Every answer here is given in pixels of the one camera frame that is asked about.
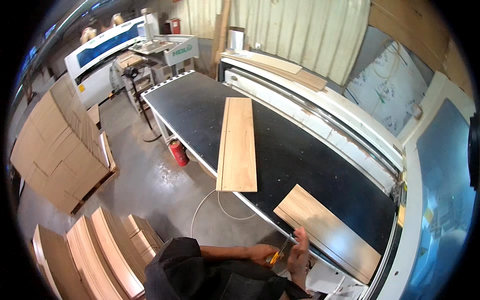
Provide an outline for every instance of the white cable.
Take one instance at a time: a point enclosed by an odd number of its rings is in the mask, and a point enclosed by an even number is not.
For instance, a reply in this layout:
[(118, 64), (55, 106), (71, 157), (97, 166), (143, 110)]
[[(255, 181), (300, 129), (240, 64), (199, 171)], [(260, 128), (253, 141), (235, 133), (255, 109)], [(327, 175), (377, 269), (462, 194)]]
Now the white cable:
[(235, 219), (235, 220), (247, 220), (247, 219), (250, 219), (251, 217), (254, 217), (254, 216), (256, 215), (256, 213), (253, 213), (253, 215), (248, 216), (248, 217), (246, 217), (246, 218), (237, 218), (237, 217), (234, 217), (234, 216), (230, 215), (229, 213), (227, 213), (227, 212), (225, 211), (225, 209), (223, 209), (222, 204), (220, 203), (220, 192), (218, 192), (218, 193), (216, 194), (216, 198), (218, 199), (218, 205), (220, 205), (220, 208), (222, 209), (222, 211), (223, 211), (227, 216), (231, 217), (232, 219)]
[[(200, 209), (200, 206), (202, 206), (202, 204), (205, 202), (205, 200), (207, 200), (207, 198), (213, 194), (216, 190), (213, 190), (211, 192), (208, 193), (207, 196), (205, 196), (205, 198), (200, 202), (200, 204), (198, 205), (197, 209), (195, 210), (195, 213), (193, 214), (193, 218), (192, 218), (192, 225), (190, 226), (190, 237), (193, 238), (193, 222), (195, 221), (195, 217), (197, 216), (197, 213), (198, 213), (198, 210)], [(220, 208), (222, 209), (222, 211), (229, 217), (235, 219), (235, 220), (246, 220), (246, 219), (250, 219), (251, 217), (254, 217), (256, 215), (256, 213), (253, 213), (253, 215), (249, 216), (249, 217), (246, 217), (246, 218), (237, 218), (237, 217), (234, 217), (234, 216), (231, 216), (229, 215), (222, 207), (222, 204), (220, 204), (220, 196), (219, 196), (220, 192), (217, 193), (217, 199), (218, 199), (218, 204), (220, 205)]]
[(198, 210), (200, 209), (200, 206), (202, 206), (202, 204), (205, 202), (205, 200), (207, 200), (208, 196), (213, 194), (213, 192), (215, 192), (215, 191), (216, 190), (213, 190), (213, 191), (209, 192), (207, 196), (205, 196), (205, 198), (202, 200), (202, 202), (200, 202), (200, 204), (198, 205), (197, 210), (195, 211), (195, 214), (193, 214), (192, 226), (190, 226), (190, 237), (192, 239), (193, 239), (193, 222), (195, 221), (195, 217), (197, 216)]

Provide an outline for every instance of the black work table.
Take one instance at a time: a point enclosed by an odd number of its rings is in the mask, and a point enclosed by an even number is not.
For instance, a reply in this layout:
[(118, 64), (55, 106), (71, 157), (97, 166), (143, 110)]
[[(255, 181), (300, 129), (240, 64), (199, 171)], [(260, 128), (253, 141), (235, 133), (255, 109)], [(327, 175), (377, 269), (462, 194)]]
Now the black work table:
[[(225, 98), (245, 95), (198, 72), (173, 78), (142, 95), (161, 119), (217, 170)], [(308, 132), (262, 104), (252, 104), (258, 192), (241, 195), (264, 219), (289, 234), (293, 229), (273, 209), (298, 183), (383, 255), (396, 209), (389, 197)]]

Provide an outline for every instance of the fire extinguisher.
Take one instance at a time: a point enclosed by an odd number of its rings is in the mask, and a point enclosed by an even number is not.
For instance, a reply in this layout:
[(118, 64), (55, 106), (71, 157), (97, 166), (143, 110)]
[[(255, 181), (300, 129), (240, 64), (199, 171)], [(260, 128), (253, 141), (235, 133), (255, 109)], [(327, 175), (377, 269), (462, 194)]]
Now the fire extinguisher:
[(188, 164), (188, 157), (185, 154), (185, 149), (183, 145), (179, 141), (173, 141), (169, 145), (170, 150), (173, 153), (173, 157), (175, 157), (176, 161), (178, 162), (180, 167), (184, 167)]

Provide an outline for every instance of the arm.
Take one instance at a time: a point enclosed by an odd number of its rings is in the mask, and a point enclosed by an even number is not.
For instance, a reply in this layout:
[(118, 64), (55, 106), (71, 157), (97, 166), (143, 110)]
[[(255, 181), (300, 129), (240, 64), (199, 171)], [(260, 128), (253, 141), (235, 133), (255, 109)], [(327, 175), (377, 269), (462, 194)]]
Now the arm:
[(278, 248), (270, 245), (255, 245), (252, 247), (213, 247), (200, 246), (202, 257), (208, 260), (251, 260), (261, 266), (272, 268), (273, 266), (265, 261), (269, 255), (275, 254)]

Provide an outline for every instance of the yellow scissors handle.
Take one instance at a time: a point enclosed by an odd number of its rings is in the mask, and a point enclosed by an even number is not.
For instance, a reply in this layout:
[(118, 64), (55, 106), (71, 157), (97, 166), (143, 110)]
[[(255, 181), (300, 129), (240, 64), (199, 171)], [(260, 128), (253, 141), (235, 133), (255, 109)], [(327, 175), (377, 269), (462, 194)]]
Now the yellow scissors handle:
[(279, 258), (280, 258), (280, 252), (275, 253), (275, 255), (270, 260), (270, 264), (272, 265), (275, 264)]

